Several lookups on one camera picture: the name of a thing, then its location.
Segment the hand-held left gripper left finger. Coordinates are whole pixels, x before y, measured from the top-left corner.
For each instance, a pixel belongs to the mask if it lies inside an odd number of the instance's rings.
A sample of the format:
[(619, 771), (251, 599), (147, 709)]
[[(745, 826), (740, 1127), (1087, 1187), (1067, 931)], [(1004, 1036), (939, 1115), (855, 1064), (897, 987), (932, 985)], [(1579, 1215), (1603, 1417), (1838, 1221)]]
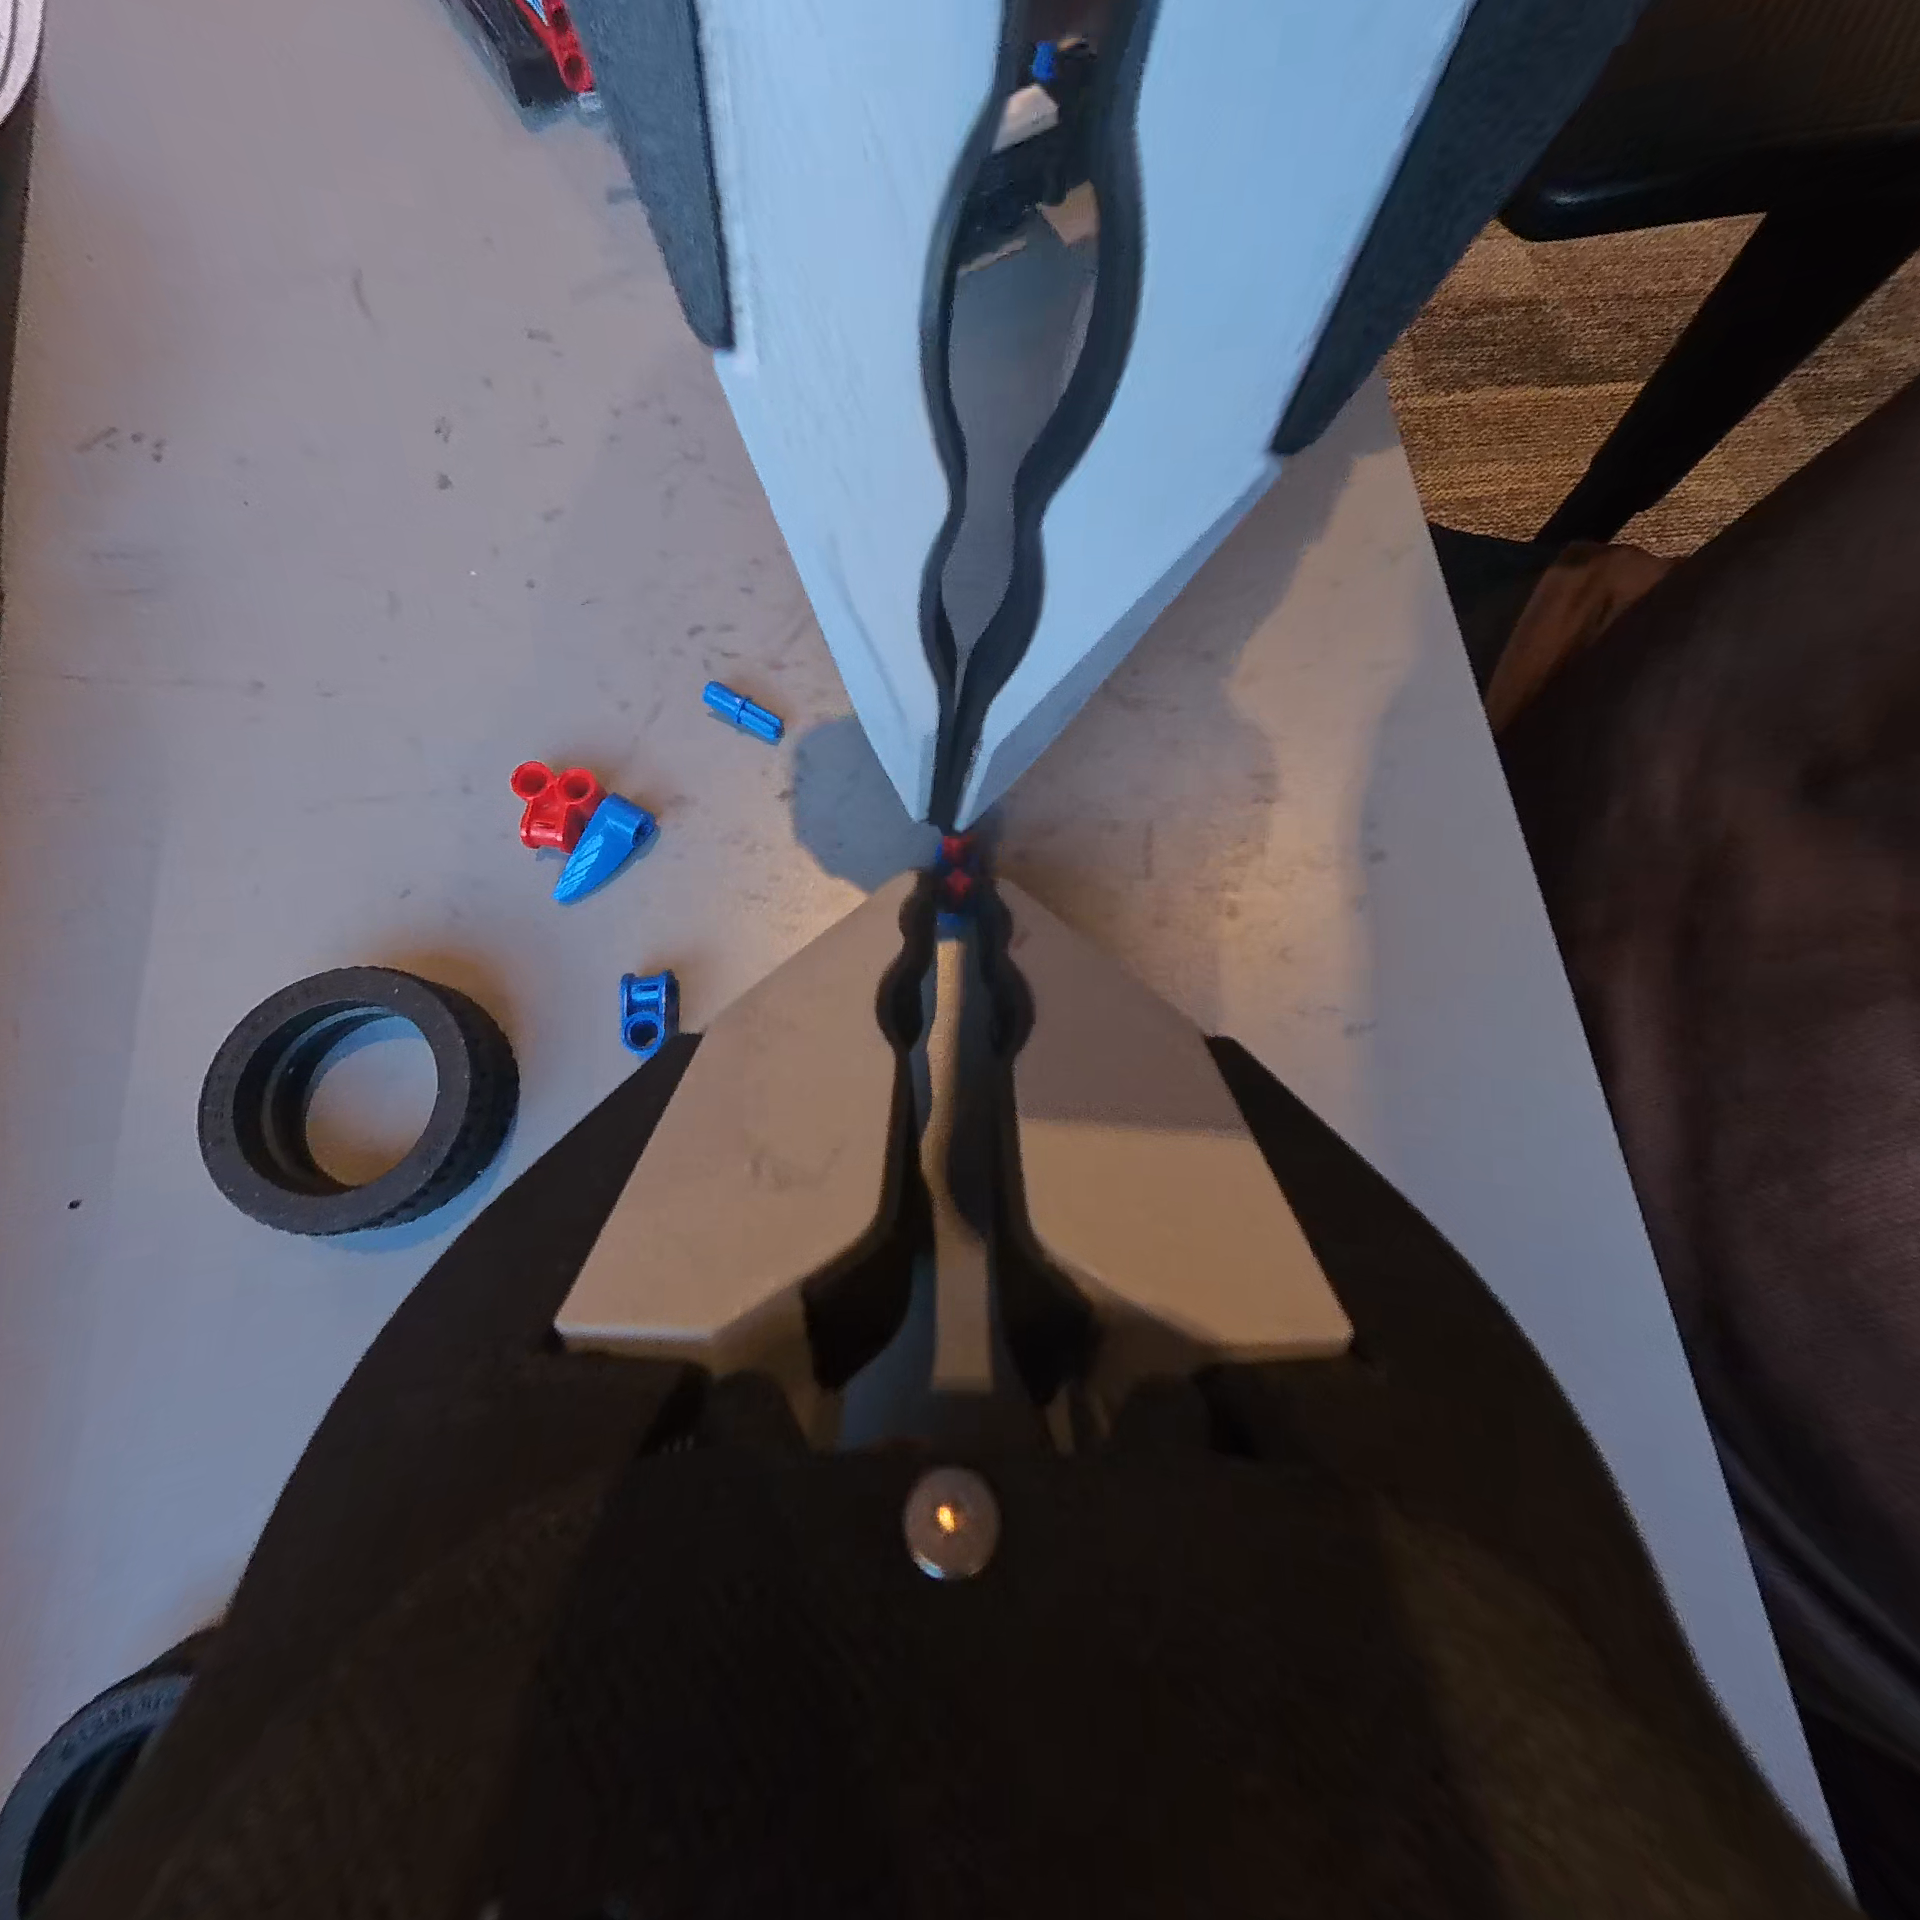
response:
[(844, 1389), (906, 1319), (932, 879), (900, 874), (700, 1036), (556, 1315), (574, 1353)]

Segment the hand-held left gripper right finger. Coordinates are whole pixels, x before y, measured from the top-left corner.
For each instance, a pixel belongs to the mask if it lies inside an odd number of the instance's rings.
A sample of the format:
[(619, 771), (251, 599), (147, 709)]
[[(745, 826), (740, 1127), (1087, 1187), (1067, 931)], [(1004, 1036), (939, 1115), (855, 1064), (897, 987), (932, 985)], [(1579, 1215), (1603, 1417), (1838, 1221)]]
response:
[(993, 1009), (999, 1315), (1042, 1407), (1335, 1360), (1353, 1322), (1210, 1039), (1026, 889), (974, 897)]

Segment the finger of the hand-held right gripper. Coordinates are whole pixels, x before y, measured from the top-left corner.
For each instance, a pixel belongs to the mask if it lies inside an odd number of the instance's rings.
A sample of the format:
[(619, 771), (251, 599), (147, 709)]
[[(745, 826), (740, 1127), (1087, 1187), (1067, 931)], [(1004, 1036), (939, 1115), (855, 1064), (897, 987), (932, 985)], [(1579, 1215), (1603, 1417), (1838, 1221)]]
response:
[(954, 676), (930, 599), (967, 484), (946, 274), (1008, 8), (698, 19), (734, 327), (716, 371), (855, 717), (926, 821)]
[(1472, 4), (1108, 4), (1096, 249), (1034, 440), (996, 426), (1007, 561), (967, 650), (944, 821), (971, 826), (1080, 714), (1281, 472), (1338, 296)]

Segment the grey desk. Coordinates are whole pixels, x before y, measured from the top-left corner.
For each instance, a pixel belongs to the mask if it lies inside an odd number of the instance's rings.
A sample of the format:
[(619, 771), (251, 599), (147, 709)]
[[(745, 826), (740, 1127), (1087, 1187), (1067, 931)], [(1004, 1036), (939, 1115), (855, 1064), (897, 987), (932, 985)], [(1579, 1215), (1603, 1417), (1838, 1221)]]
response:
[[(408, 1289), (628, 1077), (617, 976), (703, 1024), (916, 860), (616, 152), (529, 131), (441, 4), (48, 4), (24, 261), (4, 1788), (225, 1607)], [(556, 903), (522, 762), (659, 839)], [(1838, 1858), (1382, 381), (1004, 821), (1498, 1292)], [(519, 1120), (439, 1215), (271, 1232), (204, 1171), (204, 1072), (346, 965), (482, 1001)]]

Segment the black office chair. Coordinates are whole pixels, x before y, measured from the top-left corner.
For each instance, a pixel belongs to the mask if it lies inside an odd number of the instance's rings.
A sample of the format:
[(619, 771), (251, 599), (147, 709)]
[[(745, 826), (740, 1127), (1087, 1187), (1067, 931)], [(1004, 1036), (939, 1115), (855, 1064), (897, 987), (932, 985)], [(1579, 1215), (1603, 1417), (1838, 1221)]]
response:
[(1759, 215), (1719, 276), (1538, 533), (1611, 543), (1822, 347), (1918, 245), (1916, 122), (1804, 136), (1672, 169), (1544, 165), (1507, 203), (1528, 242)]

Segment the blue curved toy piece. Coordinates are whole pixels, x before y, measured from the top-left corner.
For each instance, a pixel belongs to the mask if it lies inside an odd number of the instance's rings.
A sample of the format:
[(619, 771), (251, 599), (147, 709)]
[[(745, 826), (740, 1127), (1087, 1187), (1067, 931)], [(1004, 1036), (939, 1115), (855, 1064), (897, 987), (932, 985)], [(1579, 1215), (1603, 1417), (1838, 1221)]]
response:
[(554, 887), (554, 901), (574, 906), (606, 887), (659, 839), (656, 817), (617, 794), (601, 797)]

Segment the toy brick car model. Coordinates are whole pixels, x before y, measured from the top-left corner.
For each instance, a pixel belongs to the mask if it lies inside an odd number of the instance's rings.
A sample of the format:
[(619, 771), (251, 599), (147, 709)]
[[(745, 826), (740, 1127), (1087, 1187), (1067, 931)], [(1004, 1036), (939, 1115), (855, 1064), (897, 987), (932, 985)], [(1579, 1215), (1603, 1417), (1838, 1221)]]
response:
[(596, 87), (564, 3), (444, 3), (522, 114), (596, 107)]

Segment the red toy connector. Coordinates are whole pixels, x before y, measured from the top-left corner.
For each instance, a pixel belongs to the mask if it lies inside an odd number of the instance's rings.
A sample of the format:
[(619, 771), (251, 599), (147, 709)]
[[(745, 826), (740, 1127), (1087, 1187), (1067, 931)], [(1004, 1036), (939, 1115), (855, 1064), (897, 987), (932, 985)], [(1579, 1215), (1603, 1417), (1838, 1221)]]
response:
[(580, 765), (556, 771), (539, 760), (513, 768), (519, 841), (534, 852), (572, 855), (595, 811), (609, 797), (600, 777)]

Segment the black toy tire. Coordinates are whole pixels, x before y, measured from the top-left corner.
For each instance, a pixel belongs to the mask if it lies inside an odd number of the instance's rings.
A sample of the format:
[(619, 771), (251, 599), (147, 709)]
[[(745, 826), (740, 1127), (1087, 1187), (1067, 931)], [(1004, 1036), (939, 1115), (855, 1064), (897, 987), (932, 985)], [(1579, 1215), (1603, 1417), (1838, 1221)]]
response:
[[(316, 1160), (307, 1103), (328, 1059), (385, 1019), (419, 1033), (436, 1097), (392, 1168), (348, 1185)], [(441, 1212), (486, 1176), (519, 1089), (513, 1042), (475, 999), (396, 968), (339, 968), (268, 997), (219, 1045), (199, 1093), (199, 1152), (225, 1200), (272, 1232), (385, 1232)]]
[(152, 1741), (177, 1717), (193, 1665), (134, 1673), (71, 1715), (2, 1805), (2, 1916), (30, 1919), (103, 1827)]

